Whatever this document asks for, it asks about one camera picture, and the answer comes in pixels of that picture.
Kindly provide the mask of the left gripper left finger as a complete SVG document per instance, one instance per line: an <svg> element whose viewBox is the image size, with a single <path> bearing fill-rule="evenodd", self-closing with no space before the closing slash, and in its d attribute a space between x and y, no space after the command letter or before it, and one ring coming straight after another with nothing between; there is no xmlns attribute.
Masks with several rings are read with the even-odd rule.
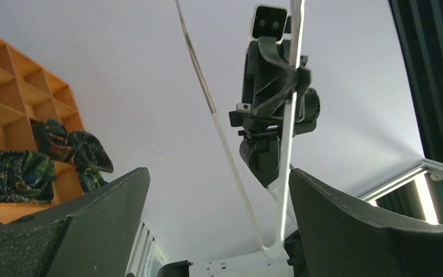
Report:
<svg viewBox="0 0 443 277"><path fill-rule="evenodd" d="M0 223L0 276L125 276L151 176L145 167Z"/></svg>

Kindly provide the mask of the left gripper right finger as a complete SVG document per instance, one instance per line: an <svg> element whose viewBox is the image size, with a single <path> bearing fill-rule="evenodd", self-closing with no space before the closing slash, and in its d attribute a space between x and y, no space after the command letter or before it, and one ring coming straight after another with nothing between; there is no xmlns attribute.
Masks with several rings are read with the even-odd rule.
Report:
<svg viewBox="0 0 443 277"><path fill-rule="evenodd" d="M443 224L375 207L301 169L288 186L310 276L443 276Z"/></svg>

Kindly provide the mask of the white metal tongs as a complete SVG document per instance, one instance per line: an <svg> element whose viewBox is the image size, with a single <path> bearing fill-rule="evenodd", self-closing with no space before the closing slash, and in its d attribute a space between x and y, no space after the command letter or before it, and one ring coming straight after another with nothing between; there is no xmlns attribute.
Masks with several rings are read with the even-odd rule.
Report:
<svg viewBox="0 0 443 277"><path fill-rule="evenodd" d="M192 65L194 67L195 73L197 75L198 81L200 83L202 92L204 94L204 98L207 102L208 108L210 110L213 122L215 124L216 130L218 132L223 151L227 158L229 167L233 174L239 195L242 199L245 211L247 213L247 217L249 218L249 222L256 234L258 243L260 244L260 248L264 256L269 260L276 260L282 254L283 251L283 241L284 241L284 233L286 230L286 216L288 211L288 190L289 190L289 174L290 174L290 161L292 155L292 143L294 138L294 125L295 125L295 109L296 109L296 89L290 88L289 95L283 95L281 103L284 104L284 113L283 113L283 127L281 134L281 146L280 146L280 155L279 155L279 167L277 168L278 176L275 180L275 189L276 189L276 220L277 224L275 226L275 241L271 246L265 246L262 240L261 229L257 223L257 219L253 208L251 206L251 202L243 185L240 173L235 164L235 158L230 150L230 146L228 144L228 140L226 138L225 132L223 130L222 124L220 122L219 115L217 113L217 109L215 103L212 99L211 93L209 91L208 85L205 81L205 77L203 75L201 66L196 56L196 52L192 45L192 41L190 39L183 14L181 9L181 4L179 1L175 1L177 12L179 15L179 20L181 23L181 28L183 32L183 36L185 38L186 46L190 55L190 59L192 61Z"/></svg>

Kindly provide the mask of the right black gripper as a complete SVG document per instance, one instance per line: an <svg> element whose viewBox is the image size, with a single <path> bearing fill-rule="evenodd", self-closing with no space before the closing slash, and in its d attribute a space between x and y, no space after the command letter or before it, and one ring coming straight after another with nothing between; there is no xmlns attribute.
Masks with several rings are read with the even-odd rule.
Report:
<svg viewBox="0 0 443 277"><path fill-rule="evenodd" d="M243 74L242 99L229 113L232 127L248 144L272 140L282 133L284 105L296 94L294 135L312 132L320 115L320 98L310 86L311 70L303 56L298 68L289 64L287 39L262 36L249 43Z"/></svg>

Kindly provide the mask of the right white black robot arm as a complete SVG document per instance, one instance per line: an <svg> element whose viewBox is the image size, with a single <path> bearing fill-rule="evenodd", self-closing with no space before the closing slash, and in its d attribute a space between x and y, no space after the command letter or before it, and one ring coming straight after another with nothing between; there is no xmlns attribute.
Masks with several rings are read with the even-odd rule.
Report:
<svg viewBox="0 0 443 277"><path fill-rule="evenodd" d="M308 57L300 56L299 67L289 63L291 42L262 36L249 43L244 64L241 101L229 113L232 127L239 127L243 140L239 154L265 188L278 178L286 100L296 93L293 135L316 129L321 102L310 86Z"/></svg>

